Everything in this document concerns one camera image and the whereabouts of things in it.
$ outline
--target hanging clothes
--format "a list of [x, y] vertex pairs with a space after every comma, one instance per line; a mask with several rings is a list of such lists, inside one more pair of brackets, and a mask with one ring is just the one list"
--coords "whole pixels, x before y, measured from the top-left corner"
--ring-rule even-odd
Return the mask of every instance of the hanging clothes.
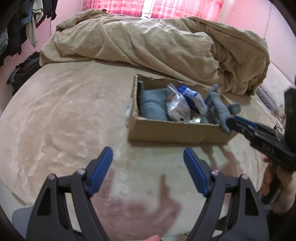
[[22, 20], [28, 17], [29, 6], [32, 0], [15, 0], [10, 2], [6, 3], [6, 6], [0, 10], [0, 12], [3, 12], [3, 15], [0, 15], [0, 30], [3, 32], [5, 27], [7, 27], [8, 36], [7, 47], [0, 55], [0, 66], [3, 65], [5, 57], [9, 55], [13, 56], [16, 53], [21, 54], [21, 45], [27, 40], [25, 26], [22, 24]]
[[8, 45], [8, 35], [7, 35], [7, 28], [5, 28], [3, 33], [0, 35], [0, 55], [3, 54], [7, 45]]
[[56, 18], [57, 0], [42, 0], [43, 2], [43, 13], [47, 18]]
[[31, 21], [33, 4], [34, 4], [34, 1], [28, 1], [28, 0], [26, 0], [22, 4], [21, 10], [23, 12], [23, 18], [20, 20], [22, 25], [25, 25], [26, 23]]
[[31, 21], [26, 24], [26, 33], [30, 43], [35, 48], [38, 45], [38, 39], [36, 35], [36, 23], [41, 21], [44, 14], [42, 0], [34, 1], [31, 14]]

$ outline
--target plastic bag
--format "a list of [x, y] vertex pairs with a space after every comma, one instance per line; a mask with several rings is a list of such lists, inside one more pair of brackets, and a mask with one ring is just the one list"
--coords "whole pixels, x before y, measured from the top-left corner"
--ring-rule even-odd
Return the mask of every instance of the plastic bag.
[[126, 107], [126, 127], [128, 128], [129, 126], [129, 118], [131, 116], [131, 102], [133, 101], [132, 98], [130, 98], [128, 105]]
[[190, 121], [190, 108], [185, 100], [173, 84], [168, 84], [167, 93], [167, 110], [168, 116], [172, 121], [189, 122]]
[[193, 111], [201, 115], [207, 114], [207, 105], [200, 93], [189, 89], [186, 86], [180, 86], [178, 92], [185, 97], [185, 100]]

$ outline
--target gray glove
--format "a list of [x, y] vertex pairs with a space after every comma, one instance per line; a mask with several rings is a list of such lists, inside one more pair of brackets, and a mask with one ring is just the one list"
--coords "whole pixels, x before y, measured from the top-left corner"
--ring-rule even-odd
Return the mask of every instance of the gray glove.
[[218, 87], [217, 84], [214, 84], [205, 98], [208, 107], [207, 119], [210, 123], [218, 124], [222, 132], [230, 134], [231, 130], [227, 127], [226, 121], [231, 115], [238, 114], [241, 111], [241, 105], [234, 103], [226, 106], [217, 93]]

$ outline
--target mattress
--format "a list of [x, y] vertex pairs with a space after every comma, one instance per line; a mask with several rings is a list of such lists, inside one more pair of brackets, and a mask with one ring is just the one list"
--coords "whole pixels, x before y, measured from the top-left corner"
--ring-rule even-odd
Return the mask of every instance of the mattress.
[[[70, 175], [105, 146], [114, 160], [92, 204], [111, 239], [141, 240], [189, 232], [205, 202], [182, 160], [185, 145], [128, 142], [125, 125], [133, 77], [165, 75], [99, 60], [42, 67], [14, 95], [0, 118], [0, 178], [33, 205], [49, 173]], [[275, 119], [257, 95], [223, 94], [240, 102], [240, 116], [270, 127]], [[247, 173], [259, 189], [262, 154], [237, 135], [226, 145], [193, 146], [212, 168]], [[72, 225], [79, 229], [70, 196]], [[226, 214], [229, 197], [221, 215]]]

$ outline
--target blue gripper pad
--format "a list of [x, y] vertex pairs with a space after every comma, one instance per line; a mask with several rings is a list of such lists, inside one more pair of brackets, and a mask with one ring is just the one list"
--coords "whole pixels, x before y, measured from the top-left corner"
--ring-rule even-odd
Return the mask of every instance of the blue gripper pad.
[[88, 195], [90, 197], [99, 191], [112, 160], [112, 149], [110, 147], [105, 147], [99, 157], [92, 160], [87, 166], [86, 185], [89, 186]]
[[184, 149], [183, 158], [197, 191], [202, 193], [204, 197], [208, 197], [212, 190], [209, 165], [199, 159], [189, 147]]
[[258, 129], [258, 126], [257, 126], [256, 123], [251, 122], [251, 121], [249, 121], [249, 120], [246, 120], [246, 119], [244, 119], [243, 117], [240, 117], [240, 116], [237, 116], [237, 115], [236, 115], [236, 116], [234, 117], [234, 119], [236, 119], [236, 120], [238, 120], [238, 121], [241, 121], [241, 122], [243, 122], [243, 123], [246, 124], [246, 125], [252, 126], [255, 130]]

